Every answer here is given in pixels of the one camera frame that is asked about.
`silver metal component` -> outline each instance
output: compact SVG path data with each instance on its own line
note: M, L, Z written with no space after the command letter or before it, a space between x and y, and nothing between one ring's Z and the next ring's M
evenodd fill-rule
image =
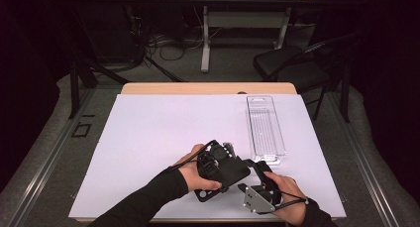
M223 143L223 146L231 153L232 158L236 159L234 147L232 146L232 143Z
M244 206L255 213L270 213L275 210L274 206L258 194L252 187L245 188Z
M71 195L70 195L70 197L71 198L73 198L73 199L75 199L76 197L77 197L77 193L78 193L78 190L75 190Z
M342 202L347 202L347 198L344 194L340 194L340 199L342 200Z

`wooden table edge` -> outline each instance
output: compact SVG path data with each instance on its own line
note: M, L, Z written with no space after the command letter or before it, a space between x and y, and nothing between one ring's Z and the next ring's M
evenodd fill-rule
M297 94L289 82L130 82L121 94Z

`person's left hand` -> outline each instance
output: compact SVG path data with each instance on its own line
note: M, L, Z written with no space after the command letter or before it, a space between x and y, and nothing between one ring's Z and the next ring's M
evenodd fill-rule
M186 154L184 157L182 157L177 164L180 164L184 161L186 161L189 157L193 156L195 153L197 153L204 145L195 145L191 152ZM186 184L188 185L188 191L192 191L195 189L205 189L205 190L216 190L219 189L222 184L215 180L208 180L203 177L201 177L198 174L197 169L197 157L195 157L191 162L183 165L179 168L179 171L182 173Z

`black curtain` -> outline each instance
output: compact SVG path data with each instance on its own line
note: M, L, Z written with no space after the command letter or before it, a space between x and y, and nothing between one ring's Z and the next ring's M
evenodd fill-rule
M0 190L53 113L68 58L40 0L0 0Z
M352 64L351 85L364 96L379 153L419 202L419 0L368 1L363 8L324 11L312 43L354 30L365 34Z

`desk leg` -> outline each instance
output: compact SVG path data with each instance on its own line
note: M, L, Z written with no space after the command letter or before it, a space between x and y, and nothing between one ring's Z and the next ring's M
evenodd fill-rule
M203 58L201 60L201 72L208 72L209 71L209 62L210 62L210 41L209 41L209 19L208 19L208 11L207 6L204 6L203 12Z
M283 25L281 26L280 35L278 35L277 42L274 43L274 49L275 50L281 49L281 47L283 45L284 37L286 35L288 21L290 19L290 12L291 12L291 8L287 8L286 11L284 12Z

